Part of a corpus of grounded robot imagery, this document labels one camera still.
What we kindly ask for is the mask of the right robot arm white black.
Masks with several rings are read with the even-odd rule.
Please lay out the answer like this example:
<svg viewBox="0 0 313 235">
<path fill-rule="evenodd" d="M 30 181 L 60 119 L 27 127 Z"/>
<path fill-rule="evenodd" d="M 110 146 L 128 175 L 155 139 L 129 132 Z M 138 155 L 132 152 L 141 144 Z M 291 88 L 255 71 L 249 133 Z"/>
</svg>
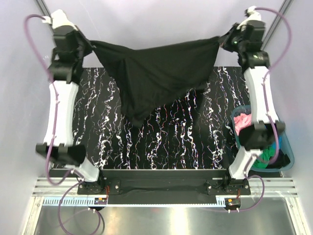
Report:
<svg viewBox="0 0 313 235">
<path fill-rule="evenodd" d="M 221 185 L 230 193 L 243 188 L 247 175 L 256 159 L 273 143 L 286 128 L 276 114 L 270 89 L 268 53 L 261 49 L 265 23 L 249 20 L 233 27 L 220 38 L 221 47 L 238 54 L 246 80 L 251 109 L 251 124 L 239 132 L 240 148 L 229 166 Z"/>
</svg>

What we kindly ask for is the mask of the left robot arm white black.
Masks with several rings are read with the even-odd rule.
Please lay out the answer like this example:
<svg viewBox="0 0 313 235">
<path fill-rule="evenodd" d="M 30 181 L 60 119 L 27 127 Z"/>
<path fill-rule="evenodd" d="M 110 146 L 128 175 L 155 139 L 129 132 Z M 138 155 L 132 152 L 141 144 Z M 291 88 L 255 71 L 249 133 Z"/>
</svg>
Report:
<svg viewBox="0 0 313 235">
<path fill-rule="evenodd" d="M 72 135 L 74 104 L 83 73 L 83 59 L 92 52 L 92 46 L 81 31 L 71 25 L 56 27 L 53 39 L 56 47 L 48 68 L 52 76 L 48 126 L 43 143 L 36 145 L 36 152 L 46 159 L 47 164 L 61 164 L 78 173 L 85 182 L 97 182 L 99 169 L 87 159 L 85 146 L 74 144 Z"/>
</svg>

